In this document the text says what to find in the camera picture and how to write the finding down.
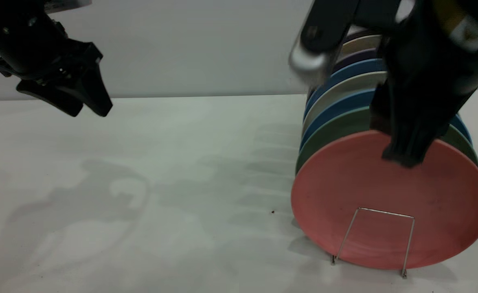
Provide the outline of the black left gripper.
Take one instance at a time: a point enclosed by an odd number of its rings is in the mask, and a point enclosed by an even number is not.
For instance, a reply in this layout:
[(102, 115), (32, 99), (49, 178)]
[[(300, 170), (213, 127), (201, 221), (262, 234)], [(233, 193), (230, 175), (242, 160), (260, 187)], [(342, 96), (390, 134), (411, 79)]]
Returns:
[[(45, 11), (0, 11), (0, 73), (21, 80), (16, 91), (40, 99), (76, 117), (83, 106), (106, 117), (113, 106), (99, 62), (103, 54), (92, 42), (68, 37), (60, 22)], [(64, 72), (59, 89), (40, 85)]]

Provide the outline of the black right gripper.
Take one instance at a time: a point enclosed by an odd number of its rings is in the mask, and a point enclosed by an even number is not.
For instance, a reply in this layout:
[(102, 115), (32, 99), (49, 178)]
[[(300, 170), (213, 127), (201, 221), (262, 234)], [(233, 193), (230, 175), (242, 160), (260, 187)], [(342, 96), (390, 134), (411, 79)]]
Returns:
[(478, 88), (478, 0), (418, 0), (384, 59), (370, 128), (390, 136), (383, 159), (413, 168)]

